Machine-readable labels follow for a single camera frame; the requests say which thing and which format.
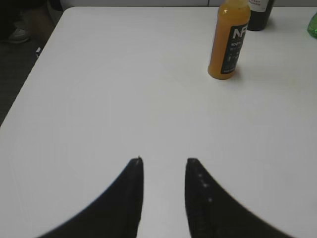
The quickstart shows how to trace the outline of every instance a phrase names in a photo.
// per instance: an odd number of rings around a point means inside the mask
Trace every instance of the white table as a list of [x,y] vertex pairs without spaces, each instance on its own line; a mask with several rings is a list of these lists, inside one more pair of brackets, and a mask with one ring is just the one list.
[[317,234],[316,8],[275,8],[236,75],[207,74],[217,8],[71,8],[0,128],[0,237],[32,238],[145,163],[138,238],[189,238],[185,164],[298,238]]

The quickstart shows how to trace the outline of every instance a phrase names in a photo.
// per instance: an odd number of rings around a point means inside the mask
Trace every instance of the person's leg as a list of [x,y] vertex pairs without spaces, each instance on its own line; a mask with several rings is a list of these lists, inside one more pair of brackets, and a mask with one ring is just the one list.
[[47,8],[47,0],[13,0],[21,9],[22,19],[35,40],[43,47],[54,29],[54,23]]
[[6,2],[0,6],[0,40],[7,39],[16,29],[14,20],[19,12],[10,7]]

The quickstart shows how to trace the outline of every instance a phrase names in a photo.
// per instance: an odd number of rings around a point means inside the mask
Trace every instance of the green bottle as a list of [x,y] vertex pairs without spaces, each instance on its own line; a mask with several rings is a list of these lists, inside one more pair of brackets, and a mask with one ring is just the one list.
[[317,13],[312,17],[307,30],[312,37],[317,38]]

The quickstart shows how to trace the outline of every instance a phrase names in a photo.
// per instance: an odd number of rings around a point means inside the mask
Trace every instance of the dark floor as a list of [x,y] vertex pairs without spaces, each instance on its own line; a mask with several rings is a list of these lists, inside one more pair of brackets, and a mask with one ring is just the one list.
[[0,126],[29,75],[38,45],[0,43]]

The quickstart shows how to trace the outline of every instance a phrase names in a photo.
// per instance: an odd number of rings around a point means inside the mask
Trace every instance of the bottle label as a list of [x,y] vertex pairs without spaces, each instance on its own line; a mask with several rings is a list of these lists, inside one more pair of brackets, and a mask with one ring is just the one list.
[[235,70],[247,28],[248,24],[231,27],[221,74],[228,74]]
[[265,12],[268,0],[249,0],[251,11]]

